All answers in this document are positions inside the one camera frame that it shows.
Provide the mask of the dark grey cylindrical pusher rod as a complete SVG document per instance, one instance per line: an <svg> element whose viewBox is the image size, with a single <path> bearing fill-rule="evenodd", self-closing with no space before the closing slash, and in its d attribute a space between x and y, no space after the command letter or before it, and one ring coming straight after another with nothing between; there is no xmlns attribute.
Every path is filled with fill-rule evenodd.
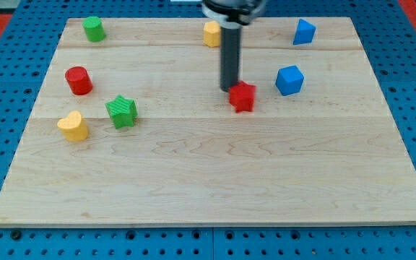
<svg viewBox="0 0 416 260"><path fill-rule="evenodd" d="M220 89L228 92L238 83L242 27L221 28L220 32Z"/></svg>

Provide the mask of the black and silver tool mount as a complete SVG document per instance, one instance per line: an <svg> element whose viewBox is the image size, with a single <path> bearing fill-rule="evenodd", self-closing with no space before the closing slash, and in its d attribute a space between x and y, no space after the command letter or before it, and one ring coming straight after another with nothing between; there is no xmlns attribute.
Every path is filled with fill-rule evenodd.
<svg viewBox="0 0 416 260"><path fill-rule="evenodd" d="M205 16L221 26L246 26L260 17L266 9L267 0L202 0Z"/></svg>

